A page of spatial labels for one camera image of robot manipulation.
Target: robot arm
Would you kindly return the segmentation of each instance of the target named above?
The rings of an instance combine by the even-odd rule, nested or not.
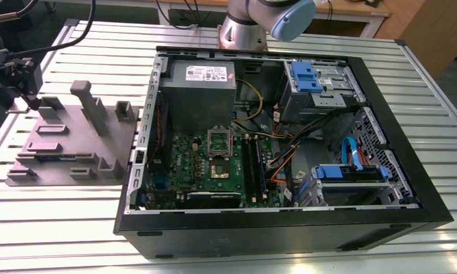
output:
[[[219,30],[219,46],[265,50],[266,32],[278,41],[290,41],[305,31],[314,14],[313,0],[230,0]]]

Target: red cable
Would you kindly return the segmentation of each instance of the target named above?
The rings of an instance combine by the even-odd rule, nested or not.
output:
[[[155,126],[157,127],[157,144],[155,144],[155,149],[153,150],[151,158],[149,162],[146,163],[147,165],[151,163],[157,150],[161,146],[161,108],[159,106],[157,106],[155,109],[157,109],[157,126]]]

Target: power supply label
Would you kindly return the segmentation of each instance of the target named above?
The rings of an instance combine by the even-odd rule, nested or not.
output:
[[[189,66],[185,70],[185,80],[226,82],[226,67]]]

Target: wooden cabinet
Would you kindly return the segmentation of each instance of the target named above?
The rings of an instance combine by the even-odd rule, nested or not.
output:
[[[457,0],[383,0],[391,10],[375,38],[402,39],[433,77],[457,56]]]

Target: metal table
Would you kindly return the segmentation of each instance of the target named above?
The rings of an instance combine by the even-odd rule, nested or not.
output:
[[[85,22],[65,26],[54,43],[79,36]],[[89,80],[103,104],[142,106],[157,45],[215,47],[215,30],[175,30],[95,22],[87,38],[49,53],[41,95],[77,103],[73,80]],[[31,129],[35,112],[10,114],[0,130],[0,271],[74,273],[457,273],[457,111],[407,47],[393,41],[302,35],[267,38],[271,51],[361,57],[415,149],[454,222],[413,233],[369,251],[301,255],[145,260],[119,236],[114,187],[14,187],[6,171]]]

